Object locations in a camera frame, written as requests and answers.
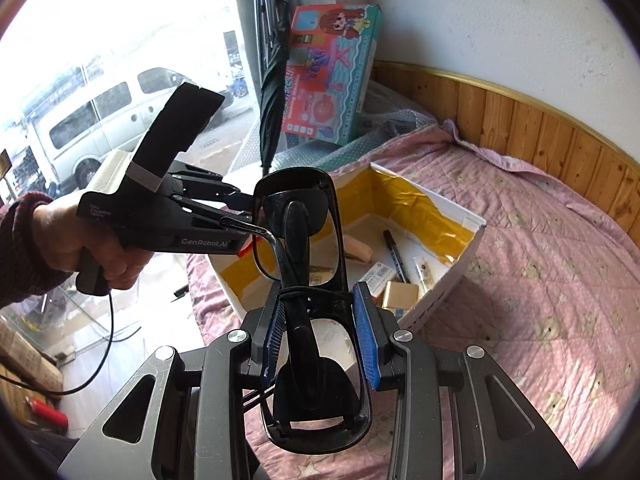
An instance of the black marker pen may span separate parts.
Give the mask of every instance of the black marker pen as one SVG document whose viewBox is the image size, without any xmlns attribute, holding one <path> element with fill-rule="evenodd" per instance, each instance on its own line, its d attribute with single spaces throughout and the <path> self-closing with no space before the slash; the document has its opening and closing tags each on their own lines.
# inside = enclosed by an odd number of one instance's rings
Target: black marker pen
<svg viewBox="0 0 640 480">
<path fill-rule="evenodd" d="M 406 271 L 404 270 L 404 266 L 402 264 L 402 258 L 400 257 L 400 253 L 398 252 L 398 247 L 396 246 L 396 241 L 391 235 L 391 231 L 385 229 L 382 231 L 383 237 L 385 237 L 386 248 L 389 249 L 391 253 L 391 257 L 394 260 L 394 265 L 396 266 L 396 272 L 398 273 L 398 278 L 403 283 L 409 283 L 409 280 L 406 276 Z"/>
</svg>

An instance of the human hand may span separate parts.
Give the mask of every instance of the human hand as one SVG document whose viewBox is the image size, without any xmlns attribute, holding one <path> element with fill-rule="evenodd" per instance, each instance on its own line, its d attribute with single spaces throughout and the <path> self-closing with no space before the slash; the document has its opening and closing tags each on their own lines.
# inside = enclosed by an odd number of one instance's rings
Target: human hand
<svg viewBox="0 0 640 480">
<path fill-rule="evenodd" d="M 131 288 L 153 253 L 123 249 L 110 227 L 78 218 L 80 195 L 75 192 L 34 209 L 33 240 L 45 263 L 51 269 L 75 272 L 86 247 L 104 269 L 111 288 Z"/>
</svg>

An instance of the tape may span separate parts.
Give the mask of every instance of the tape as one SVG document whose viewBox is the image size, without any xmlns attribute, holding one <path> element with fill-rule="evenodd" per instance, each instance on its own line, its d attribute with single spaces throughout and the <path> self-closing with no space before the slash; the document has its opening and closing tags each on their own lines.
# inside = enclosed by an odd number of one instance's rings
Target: tape
<svg viewBox="0 0 640 480">
<path fill-rule="evenodd" d="M 131 180 L 140 184 L 140 186 L 146 187 L 149 191 L 155 193 L 158 191 L 160 184 L 162 184 L 162 178 L 146 170 L 142 166 L 139 166 L 135 162 L 130 162 L 127 171 L 125 171 Z"/>
</svg>

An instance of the van window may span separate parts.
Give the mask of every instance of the van window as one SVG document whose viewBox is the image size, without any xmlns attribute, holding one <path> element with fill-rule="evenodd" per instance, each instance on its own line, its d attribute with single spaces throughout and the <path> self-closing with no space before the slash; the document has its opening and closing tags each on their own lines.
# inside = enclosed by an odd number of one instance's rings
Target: van window
<svg viewBox="0 0 640 480">
<path fill-rule="evenodd" d="M 56 124 L 49 132 L 49 137 L 56 149 L 59 150 L 97 122 L 98 116 L 89 101 Z"/>
<path fill-rule="evenodd" d="M 145 70 L 138 74 L 140 89 L 145 94 L 152 94 L 153 92 L 167 90 L 168 88 L 175 88 L 185 79 L 187 79 L 186 76 L 159 66 L 156 68 L 150 68 L 149 70 Z"/>
<path fill-rule="evenodd" d="M 123 82 L 108 89 L 106 92 L 98 95 L 98 97 L 94 99 L 94 103 L 100 120 L 109 117 L 121 108 L 131 104 L 129 85 Z"/>
</svg>

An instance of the gold trim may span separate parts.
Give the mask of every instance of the gold trim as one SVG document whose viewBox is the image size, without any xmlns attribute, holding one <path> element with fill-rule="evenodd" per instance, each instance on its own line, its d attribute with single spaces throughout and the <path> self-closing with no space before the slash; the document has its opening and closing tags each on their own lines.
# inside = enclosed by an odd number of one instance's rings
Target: gold trim
<svg viewBox="0 0 640 480">
<path fill-rule="evenodd" d="M 398 63 L 394 61 L 378 61 L 376 60 L 373 64 L 374 67 L 379 68 L 395 68 L 398 70 L 407 70 L 408 72 L 423 72 L 429 75 L 433 75 L 436 77 L 441 77 L 445 79 L 451 79 L 453 81 L 457 81 L 459 83 L 468 84 L 471 86 L 476 86 L 478 88 L 483 88 L 484 90 L 488 90 L 490 92 L 494 92 L 496 94 L 503 95 L 505 97 L 514 99 L 521 103 L 524 103 L 529 106 L 533 106 L 534 108 L 538 108 L 542 110 L 545 114 L 551 115 L 561 121 L 564 121 L 569 126 L 576 128 L 588 136 L 595 139 L 602 146 L 611 150 L 615 155 L 617 155 L 622 161 L 631 167 L 634 171 L 640 174 L 640 163 L 636 161 L 631 155 L 622 150 L 618 145 L 614 142 L 611 142 L 607 137 L 603 136 L 601 133 L 597 132 L 590 126 L 587 126 L 581 120 L 576 119 L 575 117 L 569 115 L 558 108 L 553 107 L 535 97 L 531 97 L 529 95 L 523 94 L 522 92 L 517 92 L 512 90 L 511 88 L 507 88 L 506 86 L 498 85 L 496 83 L 491 83 L 489 81 L 484 81 L 482 79 L 477 79 L 475 77 L 457 74 L 455 72 L 448 72 L 446 70 L 440 70 L 437 68 L 429 68 L 426 66 L 415 65 L 410 63 Z"/>
</svg>

